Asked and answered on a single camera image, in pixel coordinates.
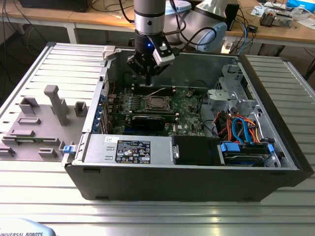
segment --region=gray plastic part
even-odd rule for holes
[[[20,118],[18,119],[18,123],[36,125],[36,124],[40,124],[40,119],[39,118]]]
[[[7,145],[7,146],[19,145],[19,143],[15,141],[14,137],[3,136],[1,141],[3,142],[4,145]]]
[[[20,130],[20,129],[13,129],[10,132],[11,136],[22,136],[22,137],[34,137],[35,132],[33,130]]]
[[[59,150],[60,144],[64,142],[65,145],[70,145],[72,141],[79,143],[85,117],[77,117],[74,111],[74,106],[69,106],[69,125],[60,126],[59,120],[53,115],[50,105],[39,105],[33,108],[35,115],[31,118],[38,118],[41,120],[39,125],[19,124],[21,118],[26,115],[22,112],[13,123],[7,136],[2,138],[0,147],[11,147],[16,153],[13,157],[4,156],[0,153],[0,160],[14,160],[14,161],[61,161],[63,158],[63,150]],[[14,137],[10,136],[10,132],[15,130],[33,130],[34,137]],[[43,159],[38,155],[40,148],[53,148],[58,157]]]
[[[59,151],[63,151],[64,146],[65,146],[65,143],[64,143],[64,141],[62,141],[62,142],[60,143],[59,147],[58,147],[58,150],[59,150]]]
[[[77,117],[86,117],[88,108],[85,102],[76,102],[74,105],[74,111]]]
[[[44,90],[44,94],[49,97],[51,104],[53,105],[54,112],[60,122],[60,125],[67,126],[69,124],[69,120],[59,99],[58,90],[59,88],[57,85],[47,85]]]
[[[38,154],[43,158],[58,156],[56,151],[53,148],[46,148],[46,147],[41,147],[39,149]]]
[[[65,99],[64,99],[64,98],[60,99],[60,102],[61,102],[61,106],[62,106],[62,108],[63,108],[63,112],[64,112],[65,114],[68,114],[69,108],[68,108],[68,106],[67,106],[67,104],[66,104],[66,102],[65,102]],[[55,115],[56,113],[55,113],[54,107],[51,106],[50,108],[51,108],[51,111],[53,112],[53,114]]]
[[[43,140],[43,143],[45,145],[48,145],[48,146],[59,146],[60,145],[60,140],[59,140],[59,138],[45,139],[45,140]]]
[[[22,112],[27,115],[34,115],[33,107],[38,107],[36,99],[33,97],[25,97],[19,104]]]
[[[0,155],[12,157],[15,151],[10,147],[0,147]]]

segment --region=white object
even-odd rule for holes
[[[314,29],[315,30],[315,20],[312,18],[307,18],[301,21],[297,21],[297,23],[302,24],[308,28]]]
[[[309,18],[311,16],[311,13],[302,7],[296,7],[291,11],[290,16],[295,21],[301,21]]]
[[[270,1],[268,1],[268,2],[265,3],[264,6],[265,6],[265,7],[270,7],[270,8],[273,8],[273,7],[275,7],[275,8],[281,8],[281,9],[286,10],[286,4],[285,4],[285,3],[272,3],[272,2],[270,2]]]
[[[263,6],[255,6],[251,12],[251,15],[261,17],[264,11],[265,11],[265,8]]]

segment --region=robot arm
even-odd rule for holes
[[[173,15],[164,23],[165,0],[134,0],[135,53],[128,58],[128,65],[136,74],[146,78],[146,85],[150,85],[151,77],[160,74],[175,59],[169,42],[187,43],[201,28],[205,30],[195,35],[191,44],[197,50],[208,51],[209,45],[213,47],[225,35],[227,2],[204,0],[195,11],[183,13],[180,17]],[[177,33],[165,36],[163,29],[177,30]]]

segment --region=white cable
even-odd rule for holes
[[[153,92],[153,93],[150,93],[150,94],[147,95],[146,97],[151,96],[151,95],[153,95],[153,94],[156,94],[157,92],[159,92],[159,91],[161,91],[161,90],[163,90],[163,89],[166,89],[166,88],[160,88],[159,90],[157,90],[157,91],[155,91],[155,92]]]
[[[26,49],[27,51],[30,53],[30,50],[29,50],[29,38],[30,38],[30,35],[31,35],[31,32],[32,30],[34,29],[34,27],[31,28],[30,32],[29,32],[29,35],[28,35],[28,38],[26,40]]]

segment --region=computer case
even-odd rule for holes
[[[228,4],[225,9],[225,14],[226,14],[226,20],[225,23],[227,24],[227,31],[231,31],[238,9],[240,8],[239,3],[237,0],[229,0]]]
[[[86,12],[92,0],[19,0],[25,8],[50,8]]]

